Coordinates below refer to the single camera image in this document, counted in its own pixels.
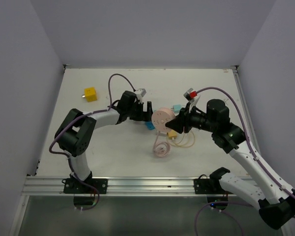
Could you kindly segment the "yellow small plug adapter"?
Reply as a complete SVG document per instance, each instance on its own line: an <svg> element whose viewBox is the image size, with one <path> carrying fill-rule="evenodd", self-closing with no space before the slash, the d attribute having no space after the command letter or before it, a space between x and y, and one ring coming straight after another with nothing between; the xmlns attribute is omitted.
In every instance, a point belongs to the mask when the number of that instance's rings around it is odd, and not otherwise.
<svg viewBox="0 0 295 236"><path fill-rule="evenodd" d="M169 140L174 140L177 138L177 132L174 130L171 130L170 132L167 133L167 138Z"/></svg>

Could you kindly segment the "pink round socket base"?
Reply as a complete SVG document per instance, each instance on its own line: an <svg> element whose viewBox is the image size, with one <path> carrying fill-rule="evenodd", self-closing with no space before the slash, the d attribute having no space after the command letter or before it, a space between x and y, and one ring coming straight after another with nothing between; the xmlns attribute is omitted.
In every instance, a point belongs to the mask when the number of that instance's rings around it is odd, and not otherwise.
<svg viewBox="0 0 295 236"><path fill-rule="evenodd" d="M166 126L166 123L170 122L175 118L174 112L169 108L159 108L151 116L151 122L155 127L156 131L166 136L171 131Z"/></svg>

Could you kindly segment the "light blue plug adapter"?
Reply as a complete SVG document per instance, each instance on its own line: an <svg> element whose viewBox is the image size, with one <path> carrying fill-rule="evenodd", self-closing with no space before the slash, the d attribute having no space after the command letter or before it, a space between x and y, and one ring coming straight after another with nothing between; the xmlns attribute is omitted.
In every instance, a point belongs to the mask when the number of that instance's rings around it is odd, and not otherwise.
<svg viewBox="0 0 295 236"><path fill-rule="evenodd" d="M181 108L182 108L182 106L180 104L175 104L172 106L172 110L174 113L179 113Z"/></svg>

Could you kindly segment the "yellow cube socket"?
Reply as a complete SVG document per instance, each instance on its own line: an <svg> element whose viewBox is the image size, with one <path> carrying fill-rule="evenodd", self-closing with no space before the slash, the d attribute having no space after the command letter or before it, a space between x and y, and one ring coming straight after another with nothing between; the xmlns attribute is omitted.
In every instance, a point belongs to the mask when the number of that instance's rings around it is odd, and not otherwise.
<svg viewBox="0 0 295 236"><path fill-rule="evenodd" d="M82 98L84 98L87 102L97 101L97 93L95 87L85 88Z"/></svg>

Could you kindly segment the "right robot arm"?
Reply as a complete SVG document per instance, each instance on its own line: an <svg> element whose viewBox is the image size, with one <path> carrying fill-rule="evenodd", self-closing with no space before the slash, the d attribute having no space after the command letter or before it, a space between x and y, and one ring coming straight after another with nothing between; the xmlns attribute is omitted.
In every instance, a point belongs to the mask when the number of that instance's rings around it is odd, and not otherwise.
<svg viewBox="0 0 295 236"><path fill-rule="evenodd" d="M246 133L230 121L229 109L224 101L207 102L206 112L186 106L166 127L177 133L188 133L192 128L211 133L214 143L239 163L255 181L253 186L219 168L210 175L211 191L231 192L253 206L263 221L278 230L295 216L295 188L280 177L262 158Z"/></svg>

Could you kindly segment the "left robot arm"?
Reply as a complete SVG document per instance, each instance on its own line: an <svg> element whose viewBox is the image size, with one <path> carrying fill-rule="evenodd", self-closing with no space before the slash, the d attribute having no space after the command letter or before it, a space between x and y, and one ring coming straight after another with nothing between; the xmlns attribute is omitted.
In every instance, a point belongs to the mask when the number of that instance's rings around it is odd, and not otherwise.
<svg viewBox="0 0 295 236"><path fill-rule="evenodd" d="M88 167L86 150L91 141L93 131L108 125L117 125L127 119L134 121L151 121L152 104L147 103L147 110L143 110L144 88L134 92L125 91L121 98L113 102L107 109L82 112L71 109L55 133L54 141L49 152L67 156L71 176L75 187L81 193L87 193L92 188L91 170Z"/></svg>

